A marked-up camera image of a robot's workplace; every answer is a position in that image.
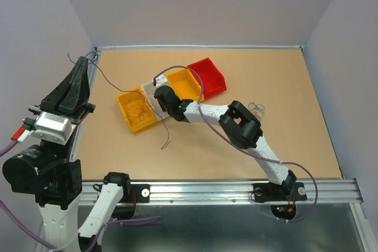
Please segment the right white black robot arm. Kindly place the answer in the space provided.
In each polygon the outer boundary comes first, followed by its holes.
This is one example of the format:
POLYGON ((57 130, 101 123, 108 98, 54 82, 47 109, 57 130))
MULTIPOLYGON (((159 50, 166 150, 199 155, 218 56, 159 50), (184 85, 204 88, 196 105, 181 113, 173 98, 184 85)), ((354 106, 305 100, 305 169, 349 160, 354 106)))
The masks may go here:
POLYGON ((254 187, 255 200, 286 201, 294 191, 295 174, 288 169, 269 147, 260 121, 239 101, 216 106, 180 99, 171 87, 160 86, 154 93, 162 110, 178 122, 205 123, 213 130, 223 129, 226 142, 253 157, 268 178, 267 185, 254 187))

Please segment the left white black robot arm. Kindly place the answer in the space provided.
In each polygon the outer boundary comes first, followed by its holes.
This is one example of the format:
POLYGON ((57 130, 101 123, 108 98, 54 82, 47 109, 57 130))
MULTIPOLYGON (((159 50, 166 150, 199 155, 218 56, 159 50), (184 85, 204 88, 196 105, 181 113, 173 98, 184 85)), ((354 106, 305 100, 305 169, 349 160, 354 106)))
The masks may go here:
POLYGON ((7 159, 2 173, 12 191, 31 194, 38 204, 49 251, 100 251, 103 231, 119 201, 131 196, 128 174, 110 172, 100 187, 89 216, 78 225, 83 189, 79 160, 70 159, 78 125, 95 110, 89 102, 89 61, 79 57, 71 72, 24 119, 12 137, 20 143, 29 136, 39 139, 7 159))

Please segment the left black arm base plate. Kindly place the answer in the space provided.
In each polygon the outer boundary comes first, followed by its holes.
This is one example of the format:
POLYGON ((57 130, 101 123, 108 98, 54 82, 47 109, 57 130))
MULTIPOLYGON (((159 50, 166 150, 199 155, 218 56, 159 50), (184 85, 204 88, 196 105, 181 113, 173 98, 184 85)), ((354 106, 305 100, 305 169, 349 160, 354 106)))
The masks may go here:
POLYGON ((121 203, 148 203, 150 196, 149 184, 132 184, 129 195, 124 195, 121 203))

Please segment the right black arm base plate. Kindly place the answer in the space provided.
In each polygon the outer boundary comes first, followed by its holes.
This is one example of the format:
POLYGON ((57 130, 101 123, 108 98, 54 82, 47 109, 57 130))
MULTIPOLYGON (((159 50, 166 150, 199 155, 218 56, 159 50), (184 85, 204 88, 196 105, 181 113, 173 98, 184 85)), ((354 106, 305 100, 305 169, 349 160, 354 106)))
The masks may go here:
POLYGON ((288 202, 306 201, 307 195, 304 184, 302 182, 294 183, 294 187, 286 191, 283 186, 268 183, 255 183, 250 193, 250 197, 254 202, 288 202))

